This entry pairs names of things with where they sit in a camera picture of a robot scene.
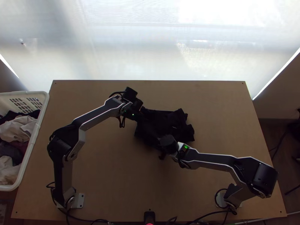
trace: laundry basket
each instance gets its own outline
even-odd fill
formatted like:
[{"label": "laundry basket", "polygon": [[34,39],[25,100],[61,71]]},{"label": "laundry basket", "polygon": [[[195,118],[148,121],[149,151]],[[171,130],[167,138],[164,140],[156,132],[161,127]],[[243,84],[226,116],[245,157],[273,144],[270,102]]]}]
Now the laundry basket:
[{"label": "laundry basket", "polygon": [[12,185],[0,185],[0,191],[12,191],[20,185],[33,146],[35,145],[48,101],[49,94],[44,91],[14,91],[0,93],[0,114],[2,116],[6,115],[9,110],[16,113],[30,113],[34,110],[40,110],[16,182]]}]

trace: wooden table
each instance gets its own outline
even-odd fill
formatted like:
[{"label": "wooden table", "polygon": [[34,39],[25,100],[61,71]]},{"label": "wooden table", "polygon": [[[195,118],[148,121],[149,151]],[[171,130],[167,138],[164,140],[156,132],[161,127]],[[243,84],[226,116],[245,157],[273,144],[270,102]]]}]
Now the wooden table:
[{"label": "wooden table", "polygon": [[[47,153],[49,136],[74,118],[101,106],[115,91],[129,86],[144,106],[188,113],[195,129],[189,143],[200,152],[253,156],[272,165],[247,86],[240,81],[53,81],[49,104],[19,187],[13,218],[65,220],[54,206],[45,185],[54,180]],[[87,131],[86,144],[73,164],[73,186],[85,193],[84,207],[72,210],[83,219],[142,221],[155,211],[157,221],[178,216],[194,220],[218,211],[214,195],[233,182],[229,173],[205,168],[181,169],[167,157],[134,137],[136,123],[126,120],[119,128],[109,118]],[[228,219],[286,216],[278,184],[268,199],[254,197]],[[208,220],[222,220],[215,214]]]}]

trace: black cloth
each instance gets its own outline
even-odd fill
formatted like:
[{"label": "black cloth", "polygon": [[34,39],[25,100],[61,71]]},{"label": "black cloth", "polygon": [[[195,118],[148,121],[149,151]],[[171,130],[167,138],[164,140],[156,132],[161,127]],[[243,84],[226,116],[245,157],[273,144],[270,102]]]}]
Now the black cloth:
[{"label": "black cloth", "polygon": [[16,147],[6,141],[0,143],[0,157],[9,156],[12,158],[13,166],[19,165],[23,160],[23,155]]},{"label": "black cloth", "polygon": [[172,135],[178,142],[194,141],[194,129],[187,125],[188,114],[182,109],[172,111],[158,111],[142,107],[142,119],[138,120],[134,136],[141,138],[144,143],[163,152],[159,139],[165,135]]},{"label": "black cloth", "polygon": [[39,109],[37,109],[37,110],[35,110],[33,112],[30,112],[30,113],[27,113],[27,114],[26,113],[22,113],[22,112],[13,112],[13,111],[9,110],[8,113],[4,117],[2,117],[0,119],[0,125],[4,124],[6,121],[13,120],[17,116],[31,116],[31,117],[37,119],[39,117],[39,114],[40,114],[40,110]]}]

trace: black cable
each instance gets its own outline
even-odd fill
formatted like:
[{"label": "black cable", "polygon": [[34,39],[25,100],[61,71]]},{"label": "black cable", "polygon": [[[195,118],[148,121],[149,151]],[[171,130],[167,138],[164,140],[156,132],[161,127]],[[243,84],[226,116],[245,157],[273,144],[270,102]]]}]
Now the black cable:
[{"label": "black cable", "polygon": [[123,94],[123,93],[126,93],[126,91],[116,91],[116,92],[112,93],[109,97],[116,95],[116,94]]},{"label": "black cable", "polygon": [[207,217],[207,216],[210,216],[210,215],[213,215],[213,214],[217,214],[217,213],[228,213],[228,210],[224,210],[224,211],[216,211],[216,212],[212,212],[212,213],[208,213],[202,217],[199,217],[191,222],[187,222],[185,225],[190,225],[190,224],[193,224],[193,223],[198,223],[200,219],[203,219],[204,217]]},{"label": "black cable", "polygon": [[222,189],[218,190],[218,191],[216,192],[216,194],[214,195],[214,202],[215,202],[216,205],[217,205],[219,208],[221,208],[221,209],[226,209],[226,208],[229,207],[229,205],[226,205],[225,207],[221,207],[221,206],[217,203],[217,196],[218,196],[218,193],[219,193],[220,191],[226,191],[226,190],[227,190],[227,188],[222,188]]},{"label": "black cable", "polygon": [[280,140],[279,140],[279,142],[278,142],[278,145],[276,146],[276,150],[275,150],[273,156],[271,157],[271,160],[274,159],[274,157],[275,157],[276,153],[278,152],[278,149],[279,149],[279,147],[280,147],[282,141],[284,140],[284,137],[285,137],[287,134],[288,134],[288,131],[285,131],[285,132],[283,133],[283,135],[281,136],[281,138],[280,138]]},{"label": "black cable", "polygon": [[107,220],[105,220],[105,219],[95,219],[92,223],[91,223],[91,225],[93,225],[94,223],[108,223],[108,221]]},{"label": "black cable", "polygon": [[173,224],[176,222],[176,220],[177,220],[177,216],[172,217],[171,219],[169,219],[169,220],[166,222],[166,225],[173,225]]},{"label": "black cable", "polygon": [[70,210],[68,210],[67,213],[66,213],[66,221],[67,221],[68,225],[70,225],[70,222],[69,222],[69,211]]},{"label": "black cable", "polygon": [[224,224],[225,224],[225,222],[226,222],[226,219],[227,219],[227,216],[228,216],[228,213],[229,213],[229,210],[227,210],[227,213],[226,213],[226,215],[225,215],[225,218],[224,218],[224,220],[223,220],[223,223],[222,223],[222,225],[224,225]]},{"label": "black cable", "polygon": [[270,152],[270,151],[273,151],[274,149],[276,149],[276,147],[274,147],[274,148],[270,149],[270,150],[269,150],[269,152]]}]

